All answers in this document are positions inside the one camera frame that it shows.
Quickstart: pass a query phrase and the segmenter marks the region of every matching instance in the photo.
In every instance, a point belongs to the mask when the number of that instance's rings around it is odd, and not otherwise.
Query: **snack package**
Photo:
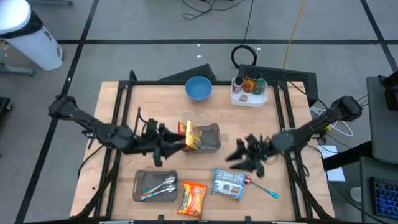
[[[207,185],[183,181],[182,188],[182,201],[177,214],[196,216],[201,219]]]
[[[211,193],[220,193],[235,199],[241,199],[245,176],[246,174],[232,174],[215,168]]]
[[[187,145],[188,151],[197,151],[201,146],[201,133],[200,131],[192,124],[191,121],[187,121],[187,130],[185,137],[185,144]]]
[[[177,132],[179,134],[183,134],[183,135],[185,135],[185,132],[187,131],[186,125],[181,123],[181,122],[178,122],[178,128],[177,129],[178,129]]]

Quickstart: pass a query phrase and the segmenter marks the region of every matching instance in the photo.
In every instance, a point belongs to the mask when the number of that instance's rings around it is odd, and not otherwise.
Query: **computer keyboard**
[[[398,220],[398,181],[371,177],[373,214]]]

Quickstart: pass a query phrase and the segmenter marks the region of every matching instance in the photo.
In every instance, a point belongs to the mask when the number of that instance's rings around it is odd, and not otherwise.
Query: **floor tile line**
[[[287,44],[284,39],[249,39],[247,44]],[[166,39],[166,40],[85,40],[84,44],[115,44],[115,45],[145,45],[145,44],[240,44],[241,39]],[[59,44],[78,44],[79,40],[58,40]],[[293,40],[291,44],[303,45],[371,45],[398,44],[398,40]]]
[[[88,14],[85,27],[84,27],[83,32],[81,34],[78,46],[76,48],[75,55],[73,56],[72,64],[70,65],[70,68],[69,68],[69,71],[68,71],[68,75],[67,75],[67,77],[65,79],[65,83],[63,84],[61,95],[66,95],[68,93],[68,91],[69,91],[70,84],[72,82],[72,78],[73,78],[73,76],[75,74],[76,67],[77,67],[77,64],[78,64],[79,59],[80,59],[81,51],[83,50],[84,41],[87,38],[88,31],[90,29],[91,23],[93,22],[94,14],[95,14],[96,8],[98,6],[98,1],[99,0],[94,0],[93,4],[91,5],[90,13]],[[25,220],[26,214],[27,214],[28,209],[29,209],[30,202],[32,201],[32,198],[33,198],[37,183],[38,183],[39,178],[40,178],[40,174],[41,174],[43,166],[44,166],[45,158],[47,157],[48,151],[50,149],[50,145],[51,145],[53,136],[55,134],[55,130],[56,130],[57,124],[58,124],[57,120],[54,120],[54,119],[51,120],[49,129],[47,131],[47,134],[45,136],[42,148],[40,150],[39,158],[37,159],[36,165],[34,167],[32,176],[31,176],[29,184],[27,186],[27,189],[26,189],[24,198],[22,200],[21,206],[19,207],[19,211],[18,211],[16,220],[15,220],[16,224],[23,223],[24,220]]]
[[[362,6],[363,6],[363,8],[365,10],[365,13],[366,13],[368,19],[369,19],[369,22],[372,25],[374,33],[376,34],[377,38],[381,41],[381,47],[383,49],[384,55],[386,56],[389,65],[391,67],[391,70],[393,72],[398,71],[398,67],[397,67],[396,61],[395,61],[394,57],[392,56],[392,54],[390,52],[390,49],[388,48],[386,42],[384,41],[384,37],[381,34],[379,26],[377,25],[377,22],[376,22],[376,20],[374,19],[373,15],[372,15],[372,12],[371,12],[371,10],[370,10],[370,8],[368,6],[368,3],[366,2],[366,0],[361,0],[361,4],[362,4]]]

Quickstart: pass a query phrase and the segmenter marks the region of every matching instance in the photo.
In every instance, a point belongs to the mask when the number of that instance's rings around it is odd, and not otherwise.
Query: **metal spoon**
[[[279,195],[275,194],[274,192],[272,192],[272,191],[270,191],[270,190],[265,189],[264,187],[261,187],[261,186],[260,186],[259,184],[257,184],[256,182],[253,182],[252,179],[251,179],[251,176],[249,176],[249,175],[247,175],[247,176],[244,178],[244,183],[245,183],[245,184],[254,184],[254,185],[256,185],[257,187],[261,188],[261,190],[263,190],[263,191],[269,193],[269,194],[270,194],[271,196],[273,196],[274,198],[276,198],[276,199],[279,198]]]
[[[170,185],[169,185],[166,189],[164,189],[164,190],[161,190],[161,191],[152,193],[152,194],[150,194],[150,195],[146,195],[146,196],[140,197],[140,200],[145,200],[145,199],[147,199],[147,198],[150,198],[150,197],[153,197],[153,196],[155,196],[155,195],[161,194],[161,193],[163,193],[163,192],[165,192],[165,191],[168,191],[169,193],[171,193],[171,192],[175,191],[176,189],[177,189],[177,186],[176,186],[175,184],[170,184]]]
[[[164,179],[163,183],[161,183],[157,187],[154,187],[153,189],[146,190],[140,197],[151,194],[152,192],[154,192],[155,190],[157,190],[159,187],[163,186],[164,184],[173,184],[173,183],[175,183],[176,180],[177,180],[177,178],[174,175],[168,175]]]

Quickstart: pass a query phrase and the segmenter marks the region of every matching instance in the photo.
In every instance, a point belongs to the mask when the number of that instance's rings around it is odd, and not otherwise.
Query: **wooden tabletop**
[[[301,82],[296,85],[304,91]],[[118,82],[103,82],[102,84],[95,111],[95,117],[102,122],[111,122],[117,88]],[[244,138],[250,133],[257,137],[260,134],[271,137],[280,131],[274,90],[271,86],[269,86],[268,93],[268,102],[262,108],[249,108],[231,104],[230,86],[213,86],[211,96],[203,102],[190,100],[185,94],[183,85],[133,86],[127,119],[127,124],[130,127],[134,127],[138,106],[141,107],[141,115],[144,119],[154,118],[160,123],[165,123],[166,127],[174,132],[177,132],[179,121],[190,120],[196,126],[217,123],[220,127],[221,148],[212,154],[186,155],[180,151],[166,161],[162,158],[163,167],[155,167],[151,154],[146,156],[123,154],[119,167],[112,219],[156,220],[158,215],[165,215],[166,220],[195,220],[195,217],[177,214],[182,198],[182,181],[189,180],[208,186],[203,207],[204,220],[244,220],[245,216],[251,216],[252,220],[295,220],[286,164],[282,156],[273,156],[268,159],[267,164],[264,164],[264,178],[259,179],[255,174],[251,174],[253,181],[279,194],[279,199],[274,199],[254,185],[245,186],[240,201],[224,195],[211,194],[213,169],[218,167],[229,170],[229,166],[234,164],[225,162],[225,158],[235,151],[237,138]],[[310,121],[311,116],[306,96],[292,85],[289,85],[289,95],[296,126]],[[125,97],[126,91],[122,97],[119,122]],[[280,91],[280,97],[284,99],[282,91]],[[282,100],[282,107],[285,123],[289,125],[284,100]],[[309,144],[318,147],[315,140],[311,140]],[[99,144],[95,142],[91,150],[86,150],[85,158],[98,146]],[[102,150],[90,159],[81,170],[70,215],[79,213],[98,188],[104,155],[105,150]],[[334,216],[320,153],[306,147],[302,151],[302,158],[310,172],[310,177],[307,178],[308,189],[325,211]],[[138,170],[176,170],[178,172],[176,201],[170,203],[133,201],[134,176]],[[297,191],[301,214],[304,217],[305,209],[298,187]],[[105,214],[108,195],[107,190],[103,197],[102,215]]]

